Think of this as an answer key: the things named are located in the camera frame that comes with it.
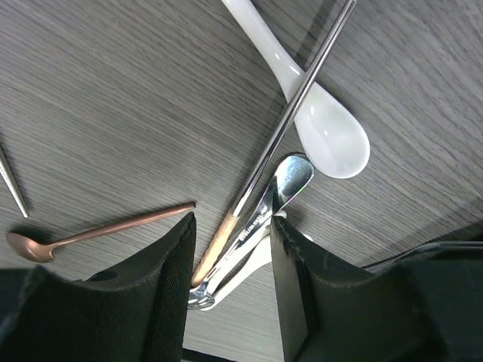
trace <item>spoon handle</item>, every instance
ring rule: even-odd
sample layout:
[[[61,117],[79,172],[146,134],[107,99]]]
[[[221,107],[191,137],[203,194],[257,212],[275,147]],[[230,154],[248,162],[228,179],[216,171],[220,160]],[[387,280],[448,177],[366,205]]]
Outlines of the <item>spoon handle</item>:
[[[242,229],[235,242],[223,254],[220,261],[210,270],[207,277],[203,280],[209,294],[213,294],[223,279],[243,260],[260,242],[266,229],[270,226],[272,219],[271,208],[266,212],[261,212],[262,207],[258,207],[250,221]]]
[[[225,219],[210,243],[210,247],[206,250],[201,262],[199,262],[193,273],[191,285],[199,285],[208,274],[211,267],[217,261],[218,256],[223,251],[223,247],[226,245],[229,236],[232,234],[238,219],[240,219],[239,216],[234,216],[231,213],[228,213],[225,216]]]
[[[303,76],[302,69],[281,46],[250,0],[221,1],[273,71],[285,98],[291,99]]]
[[[226,282],[214,294],[214,303],[202,311],[209,311],[216,307],[222,300],[224,300],[233,290],[236,289],[246,278],[253,272],[272,261],[272,254],[270,253],[270,236],[266,236],[254,249],[253,253],[241,269],[233,275],[233,277]]]
[[[169,207],[168,209],[154,211],[152,213],[146,213],[141,216],[135,216],[131,219],[117,222],[112,225],[101,226],[100,228],[90,230],[88,232],[82,232],[81,234],[71,236],[70,238],[56,241],[53,244],[55,244],[56,247],[59,247],[61,245],[75,243],[77,241],[83,241],[83,240],[97,238],[104,235],[114,234],[116,232],[121,232],[123,230],[134,228],[136,226],[140,226],[140,225],[148,224],[153,221],[164,219],[165,217],[177,215],[178,213],[183,213],[185,211],[192,210],[195,207],[196,205],[194,202],[189,202],[187,204],[183,204],[180,206]]]

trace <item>ceramic spoon handle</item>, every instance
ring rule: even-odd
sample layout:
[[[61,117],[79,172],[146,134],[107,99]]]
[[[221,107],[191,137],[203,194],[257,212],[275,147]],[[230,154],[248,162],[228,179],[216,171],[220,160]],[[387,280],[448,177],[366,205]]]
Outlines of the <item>ceramic spoon handle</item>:
[[[303,76],[302,69],[281,46],[250,0],[221,0],[254,43],[290,100]]]

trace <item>stainless steel spoon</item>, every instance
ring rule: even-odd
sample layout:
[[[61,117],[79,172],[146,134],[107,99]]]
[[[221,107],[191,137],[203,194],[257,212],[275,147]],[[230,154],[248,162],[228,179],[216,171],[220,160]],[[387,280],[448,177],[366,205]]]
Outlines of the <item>stainless steel spoon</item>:
[[[77,243],[87,239],[97,238],[99,236],[113,234],[122,230],[127,230],[135,226],[140,226],[153,222],[156,220],[164,219],[165,217],[177,215],[195,208],[194,202],[183,204],[180,206],[169,207],[168,209],[155,211],[152,213],[146,213],[141,216],[136,216],[130,219],[126,219],[116,224],[102,226],[100,228],[90,230],[88,232],[82,232],[71,236],[70,238],[55,241],[50,244],[40,244],[39,242],[14,232],[7,233],[7,242],[14,249],[18,255],[28,259],[32,262],[52,262],[54,261],[54,249],[57,247],[65,246],[67,244]]]
[[[310,236],[305,235],[305,237],[310,241],[313,241]],[[210,311],[211,309],[216,307],[233,290],[235,290],[238,285],[243,283],[245,279],[247,279],[253,272],[270,262],[272,262],[272,250],[270,247],[270,234],[268,234],[265,238],[262,239],[260,243],[258,243],[257,247],[255,247],[253,253],[250,255],[250,258],[243,265],[243,267],[235,275],[233,275],[229,279],[229,281],[227,281],[221,288],[218,288],[217,291],[214,292],[214,304],[210,305],[207,308],[203,308],[202,311]]]
[[[260,203],[233,245],[202,283],[189,291],[188,309],[201,309],[214,304],[212,295],[218,285],[260,241],[260,238],[252,237],[257,232],[263,232],[266,222],[303,190],[314,172],[313,165],[304,154],[290,155],[280,163]]]

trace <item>silver spoon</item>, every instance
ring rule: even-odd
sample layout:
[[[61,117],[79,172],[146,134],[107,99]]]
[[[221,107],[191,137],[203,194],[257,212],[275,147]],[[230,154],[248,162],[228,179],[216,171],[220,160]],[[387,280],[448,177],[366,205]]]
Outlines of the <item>silver spoon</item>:
[[[280,163],[260,203],[233,245],[208,272],[202,283],[189,291],[188,309],[201,309],[214,304],[212,295],[218,285],[260,241],[254,235],[264,231],[264,226],[272,215],[283,209],[303,190],[313,178],[314,172],[313,165],[304,154],[290,155]]]
[[[285,217],[279,213],[277,213],[276,216]],[[310,236],[305,235],[305,237],[310,241],[313,241]],[[243,265],[240,271],[233,275],[229,281],[227,281],[221,288],[218,288],[217,291],[214,292],[214,304],[207,308],[203,308],[202,311],[210,311],[216,307],[251,274],[270,262],[272,262],[272,250],[270,247],[270,234],[268,234],[260,243],[258,243],[257,247],[255,247],[253,253],[250,255],[250,258]]]

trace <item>metal rod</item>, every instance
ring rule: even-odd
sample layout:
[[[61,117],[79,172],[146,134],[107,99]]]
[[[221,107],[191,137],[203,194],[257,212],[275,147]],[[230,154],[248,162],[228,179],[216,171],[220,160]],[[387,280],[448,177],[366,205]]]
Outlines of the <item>metal rod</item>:
[[[318,72],[328,58],[328,55],[331,52],[335,41],[339,37],[339,34],[342,31],[344,25],[346,25],[346,22],[349,19],[352,10],[354,10],[356,3],[357,0],[348,0],[343,6],[339,15],[337,16],[334,25],[332,26],[328,35],[325,37],[325,40],[322,43],[317,54],[315,55],[312,63],[310,64],[310,67],[307,69],[307,73],[303,77],[303,80],[300,83],[297,92],[294,94],[291,101],[287,104],[282,115],[280,116],[277,128],[275,129],[272,137],[270,138],[270,141],[263,150],[262,155],[260,156],[257,164],[255,165],[254,170],[252,171],[250,177],[248,177],[240,193],[237,195],[235,202],[230,208],[229,212],[233,216],[240,216],[240,213],[251,193],[253,192],[255,185],[258,183],[261,176],[266,171],[270,161],[273,159],[273,156],[277,151],[278,146],[280,146],[280,142],[283,136],[287,133],[287,130],[292,125],[292,123],[294,123],[295,116],[299,112],[303,101],[309,94],[310,88],[312,87]]]
[[[14,175],[12,174],[12,170],[8,166],[7,159],[0,148],[0,173],[2,174],[3,180],[7,184],[8,189],[12,196],[14,196],[15,202],[17,203],[20,212],[22,213],[23,217],[29,217],[29,213],[27,211],[25,201],[23,200],[22,194],[20,194],[20,190],[18,188],[17,183],[15,182]]]
[[[78,241],[84,241],[88,239],[98,238],[104,235],[114,234],[115,232],[122,232],[123,230],[128,230],[144,224],[149,224],[150,222],[164,219],[165,217],[170,217],[173,215],[177,215],[178,213],[184,213],[186,211],[193,210],[195,207],[196,204],[194,202],[189,202],[187,204],[169,207],[168,209],[154,211],[152,213],[145,213],[144,215],[135,216],[130,219],[117,222],[115,224],[101,226],[99,228],[89,230],[88,232],[82,232],[81,234],[77,234],[69,238],[56,241],[55,244],[57,246],[67,245],[76,243]]]

